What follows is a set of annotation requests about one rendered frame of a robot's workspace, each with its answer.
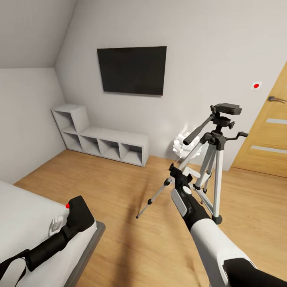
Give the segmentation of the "digital camera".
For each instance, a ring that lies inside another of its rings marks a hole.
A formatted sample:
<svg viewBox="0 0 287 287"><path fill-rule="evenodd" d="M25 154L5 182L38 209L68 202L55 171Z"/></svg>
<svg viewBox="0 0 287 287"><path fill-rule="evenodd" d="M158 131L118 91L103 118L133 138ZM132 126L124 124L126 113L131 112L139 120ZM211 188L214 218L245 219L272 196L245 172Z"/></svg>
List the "digital camera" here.
<svg viewBox="0 0 287 287"><path fill-rule="evenodd" d="M68 228L84 222L84 225L79 229L79 232L83 232L94 224L95 219L82 196L71 199L66 207L70 210L66 223Z"/></svg>

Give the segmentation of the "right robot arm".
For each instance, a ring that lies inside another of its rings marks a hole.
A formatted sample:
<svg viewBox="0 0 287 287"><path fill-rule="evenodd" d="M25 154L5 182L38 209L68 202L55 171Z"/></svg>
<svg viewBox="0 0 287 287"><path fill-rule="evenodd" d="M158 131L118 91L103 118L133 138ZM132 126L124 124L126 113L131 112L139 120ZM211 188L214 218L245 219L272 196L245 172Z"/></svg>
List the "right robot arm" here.
<svg viewBox="0 0 287 287"><path fill-rule="evenodd" d="M184 166L179 170L171 164L170 176L175 179L171 197L195 242L210 287L287 287L287 282L256 268L192 196L189 183L195 170Z"/></svg>

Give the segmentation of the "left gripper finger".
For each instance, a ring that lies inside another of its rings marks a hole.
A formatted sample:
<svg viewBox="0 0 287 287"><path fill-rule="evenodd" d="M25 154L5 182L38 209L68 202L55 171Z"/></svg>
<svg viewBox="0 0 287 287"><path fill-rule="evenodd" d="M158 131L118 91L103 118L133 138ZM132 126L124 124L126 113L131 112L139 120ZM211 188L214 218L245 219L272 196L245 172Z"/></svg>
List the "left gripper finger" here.
<svg viewBox="0 0 287 287"><path fill-rule="evenodd" d="M72 235L71 239L73 239L78 233L79 233L79 231L76 231L76 232ZM71 239L70 239L70 240L71 240Z"/></svg>
<svg viewBox="0 0 287 287"><path fill-rule="evenodd" d="M71 228L69 228L71 234L73 235L76 231L78 231L82 226L84 225L84 222L77 224Z"/></svg>

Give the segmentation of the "camera tripod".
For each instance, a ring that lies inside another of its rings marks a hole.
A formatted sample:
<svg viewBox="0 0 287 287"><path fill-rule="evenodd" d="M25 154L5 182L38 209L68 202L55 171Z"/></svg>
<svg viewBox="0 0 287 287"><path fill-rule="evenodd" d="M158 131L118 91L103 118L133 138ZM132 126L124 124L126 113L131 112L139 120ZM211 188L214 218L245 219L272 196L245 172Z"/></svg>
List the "camera tripod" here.
<svg viewBox="0 0 287 287"><path fill-rule="evenodd" d="M195 184L189 183L191 189L194 189L201 198L201 204L205 204L210 213L212 214L212 220L218 225L222 223L222 216L219 215L219 206L220 206L220 190L221 190L221 179L222 179L222 163L223 163L223 151L224 144L228 140L237 140L239 136L248 137L249 134L242 132L238 132L236 138L226 138L223 136L223 132L221 132L222 127L229 126L231 130L235 124L235 122L230 122L231 119L220 116L221 113L231 114L231 115L240 115L242 112L242 108L239 105L234 104L217 104L215 106L210 106L212 114L210 117L198 128L196 128L190 135L188 135L184 140L184 145L189 145L197 135L202 131L202 129L212 121L213 124L216 124L216 129L211 133L207 132L200 139L195 148L187 155L187 157L183 160L183 162L177 167L179 170L182 170L184 166L188 163L188 161L195 156L195 153L205 144L207 141L209 143L208 150L206 152L203 164L201 166L199 174L200 178L197 178ZM215 169L215 184L214 184L214 202L213 205L206 197L205 193L207 192L208 180L212 174L212 168L214 162L216 163ZM155 200L155 198L160 194L160 192L170 183L175 184L175 179L170 176L164 182L164 185L157 192L157 194L149 199L147 202L147 206L142 210L142 212L136 217L138 218L143 211ZM203 190L201 186L205 183Z"/></svg>

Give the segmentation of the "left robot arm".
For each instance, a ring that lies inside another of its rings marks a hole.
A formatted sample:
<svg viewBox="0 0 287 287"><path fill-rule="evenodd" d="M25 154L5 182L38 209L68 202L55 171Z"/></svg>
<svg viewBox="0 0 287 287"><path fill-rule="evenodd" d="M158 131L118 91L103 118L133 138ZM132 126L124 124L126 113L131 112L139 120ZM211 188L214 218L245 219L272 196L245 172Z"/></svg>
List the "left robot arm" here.
<svg viewBox="0 0 287 287"><path fill-rule="evenodd" d="M62 251L69 241L78 233L84 222L71 228L64 225L59 230L63 216L56 216L49 226L48 239L34 249L26 249L18 255L0 263L0 287L16 287L18 281L25 275L26 266L30 272L47 261L56 253Z"/></svg>

